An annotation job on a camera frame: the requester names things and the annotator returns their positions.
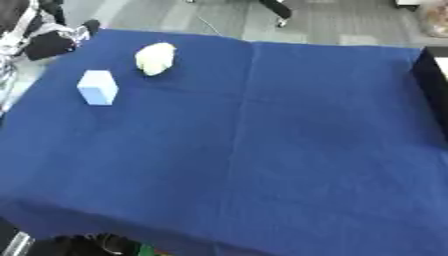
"navy blue tablecloth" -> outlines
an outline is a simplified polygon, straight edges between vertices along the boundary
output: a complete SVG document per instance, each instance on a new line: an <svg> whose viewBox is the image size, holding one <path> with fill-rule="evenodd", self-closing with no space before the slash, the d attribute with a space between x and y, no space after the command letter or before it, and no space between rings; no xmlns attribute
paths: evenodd
<svg viewBox="0 0 448 256"><path fill-rule="evenodd" d="M134 54L167 41L172 69ZM0 215L176 255L448 255L448 151L417 50L105 30L0 129ZM113 106L76 85L110 70Z"/></svg>

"gray carpet floor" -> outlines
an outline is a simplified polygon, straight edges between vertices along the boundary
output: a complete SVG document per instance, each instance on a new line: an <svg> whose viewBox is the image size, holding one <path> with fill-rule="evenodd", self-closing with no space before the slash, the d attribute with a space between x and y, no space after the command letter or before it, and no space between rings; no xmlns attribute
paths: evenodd
<svg viewBox="0 0 448 256"><path fill-rule="evenodd" d="M294 16L285 28L256 0L78 0L66 1L72 25L89 18L104 27L144 31L220 34L244 40L341 45L421 47L448 45L420 31L416 13L392 0L286 0Z"/></svg>

